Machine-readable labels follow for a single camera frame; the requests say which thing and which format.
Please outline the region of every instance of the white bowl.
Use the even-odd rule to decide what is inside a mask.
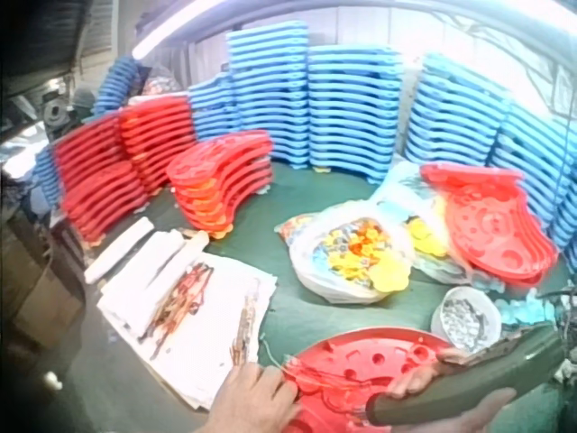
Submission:
[[[480,349],[494,345],[499,341],[501,336],[501,315],[499,310],[485,293],[468,286],[455,287],[444,295],[443,302],[436,308],[431,319],[431,332],[433,334],[455,345],[454,341],[446,333],[444,318],[441,314],[445,302],[449,299],[467,299],[475,309],[487,318],[489,325],[485,329],[486,338],[483,342],[483,347],[480,347]]]

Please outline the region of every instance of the stack of red plastic parts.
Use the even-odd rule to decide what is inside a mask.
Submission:
[[[533,287],[557,259],[517,185],[521,172],[427,164],[422,176],[449,192],[446,224],[459,253],[481,269],[520,287]]]
[[[147,201],[133,166],[122,161],[109,165],[67,192],[62,208],[85,241],[98,243],[114,222]]]
[[[169,162],[196,143],[185,97],[160,97],[120,114],[124,148],[146,192],[155,195],[168,182]]]
[[[272,181],[265,131],[223,135],[177,156],[167,168],[187,220],[220,239],[233,229],[234,213],[250,194]]]
[[[90,176],[124,161],[117,114],[106,115],[65,135],[56,145],[54,157],[67,194]]]

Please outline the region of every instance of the hand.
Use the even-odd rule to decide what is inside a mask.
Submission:
[[[387,394],[392,399],[402,399],[407,395],[423,391],[434,378],[453,374],[458,367],[445,364],[448,361],[459,362],[467,354],[459,349],[450,348],[437,355],[437,362],[421,365],[393,381]],[[398,426],[391,433],[478,433],[484,431],[495,419],[503,407],[510,403],[517,392],[511,388],[497,390],[485,397],[479,405],[458,417],[440,419],[419,426]]]
[[[203,433],[280,433],[299,412],[298,388],[275,367],[234,367],[213,403]]]

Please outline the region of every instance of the workbench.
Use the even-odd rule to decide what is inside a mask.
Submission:
[[[428,331],[433,311],[450,286],[433,281],[422,272],[413,271],[411,283],[406,290],[371,306],[333,306],[300,284],[292,270],[288,248],[274,232],[274,227],[301,213],[320,211],[349,199],[368,198],[375,187],[364,179],[343,173],[319,174],[312,170],[292,170],[289,166],[277,163],[274,168],[275,180],[270,191],[262,196],[251,197],[241,205],[234,221],[233,232],[223,240],[211,242],[207,248],[209,253],[233,257],[279,277],[276,294],[261,327],[261,334],[268,342],[272,355],[282,361],[284,355],[297,354],[321,339],[363,327],[412,327]],[[105,248],[116,235],[141,216],[149,217],[157,230],[190,228],[176,207],[169,188],[166,188],[141,214],[122,221],[98,250]],[[559,290],[567,277],[568,272],[562,263],[544,282],[544,287]],[[92,317],[92,322],[98,322],[98,314],[99,311],[89,309],[88,315]],[[99,323],[100,327],[107,325],[103,324],[103,320]],[[86,332],[99,331],[90,329]],[[133,420],[129,421],[125,417],[133,419],[141,416],[144,419],[154,418],[148,424],[150,427],[144,431],[181,431],[188,415],[184,415],[182,408],[171,406],[180,404],[176,400],[159,394],[150,384],[151,377],[143,377],[148,375],[146,370],[142,365],[137,365],[139,361],[136,355],[126,354],[127,347],[124,342],[105,345],[103,348],[109,352],[107,356],[114,360],[108,368],[96,366],[100,364],[97,359],[92,361],[97,370],[101,369],[103,376],[111,376],[101,376],[99,382],[95,382],[96,387],[106,387],[106,390],[100,392],[100,397],[110,398],[108,394],[111,388],[119,392],[115,398],[122,398],[127,392],[130,394],[128,401],[108,401],[106,404],[109,410],[116,413],[118,422],[122,421],[124,424],[126,421],[134,425]],[[270,364],[270,359],[262,348],[260,361],[262,364]],[[131,390],[122,389],[123,386],[119,383],[124,383]],[[145,402],[150,411],[139,413],[136,408],[145,407]],[[129,405],[133,410],[123,410],[124,405]],[[544,384],[503,410],[492,431],[552,433],[557,425],[561,405],[560,388]],[[202,418],[199,419],[191,411],[190,419],[192,425],[189,425],[188,431],[193,429],[197,422],[202,422]],[[121,430],[121,427],[114,425],[118,422],[111,425],[107,423],[107,428],[127,433],[136,431],[132,428]],[[142,428],[139,420],[136,425]]]

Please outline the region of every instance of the green table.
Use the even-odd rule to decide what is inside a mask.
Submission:
[[[382,302],[370,306],[333,306],[300,284],[292,270],[288,248],[273,230],[295,215],[316,212],[349,199],[368,198],[374,190],[366,180],[348,174],[318,174],[275,164],[270,191],[249,198],[238,211],[233,232],[209,245],[210,253],[233,257],[279,277],[261,327],[277,360],[297,354],[324,338],[363,327],[429,330],[433,311],[450,286],[413,271],[408,289]],[[144,214],[160,230],[189,226],[166,190]],[[123,221],[121,226],[129,224]],[[565,266],[559,265],[544,287],[558,290],[567,276]],[[263,364],[270,363],[262,350],[260,360]],[[504,410],[494,431],[553,432],[561,404],[560,391],[553,385],[543,385]]]

